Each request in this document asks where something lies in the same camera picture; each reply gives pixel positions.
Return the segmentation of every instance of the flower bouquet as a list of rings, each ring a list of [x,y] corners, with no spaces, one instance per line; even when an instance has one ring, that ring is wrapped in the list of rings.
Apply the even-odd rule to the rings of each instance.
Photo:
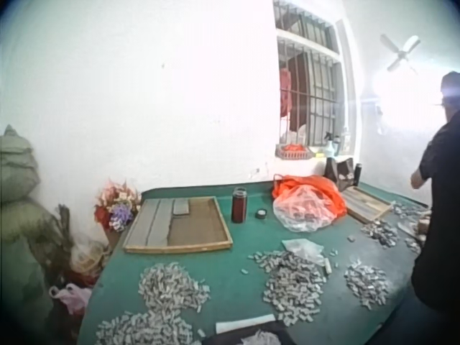
[[[109,181],[98,197],[94,219],[102,225],[112,248],[120,233],[134,220],[140,209],[140,195],[136,190]]]

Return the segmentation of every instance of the red thermos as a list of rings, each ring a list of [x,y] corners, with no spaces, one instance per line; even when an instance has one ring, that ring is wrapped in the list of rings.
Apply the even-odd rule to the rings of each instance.
[[[244,223],[247,210],[247,191],[245,188],[235,188],[231,202],[231,221]]]

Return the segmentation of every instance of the green sack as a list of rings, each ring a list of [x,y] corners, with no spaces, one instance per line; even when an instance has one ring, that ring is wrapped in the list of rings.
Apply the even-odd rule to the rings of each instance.
[[[2,153],[0,164],[4,167],[33,167],[37,169],[37,161],[30,152],[25,153]]]
[[[46,336],[46,320],[52,310],[43,269],[27,240],[3,243],[1,250],[1,308],[24,332]]]
[[[17,135],[17,132],[8,125],[5,134],[0,137],[1,153],[24,153],[31,152],[32,146],[29,141]]]
[[[31,199],[1,205],[1,240],[16,241],[21,235],[38,237],[52,222],[52,214]]]
[[[35,169],[31,167],[1,166],[1,203],[26,197],[40,183]]]

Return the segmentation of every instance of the white wall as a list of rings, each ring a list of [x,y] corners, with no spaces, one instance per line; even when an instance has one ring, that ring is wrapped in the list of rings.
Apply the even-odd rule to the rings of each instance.
[[[330,1],[329,13],[342,11],[338,4]],[[1,130],[11,124],[33,144],[42,178],[33,196],[50,210],[69,206],[73,231],[93,231],[93,204],[108,178],[147,190],[321,172],[322,162],[274,158],[271,1],[40,0],[17,8],[3,23]]]
[[[460,17],[443,0],[344,0],[364,69],[362,180],[387,190],[431,202],[430,185],[412,191],[410,174],[428,141],[444,123],[439,85],[442,75],[460,70]],[[385,33],[402,47],[418,35],[422,43],[410,54],[418,75],[401,68],[386,75],[395,56],[380,43]],[[375,111],[373,84],[383,115]]]

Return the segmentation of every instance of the wooden tray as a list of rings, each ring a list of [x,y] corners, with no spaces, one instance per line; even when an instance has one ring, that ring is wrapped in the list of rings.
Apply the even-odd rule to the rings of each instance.
[[[183,207],[183,201],[147,199],[126,236],[124,250],[189,253],[226,249],[233,245],[216,198],[190,198],[188,210]],[[175,203],[180,203],[179,214],[175,214],[178,213]]]
[[[354,186],[344,190],[342,197],[348,214],[365,224],[382,217],[392,208],[392,203]]]

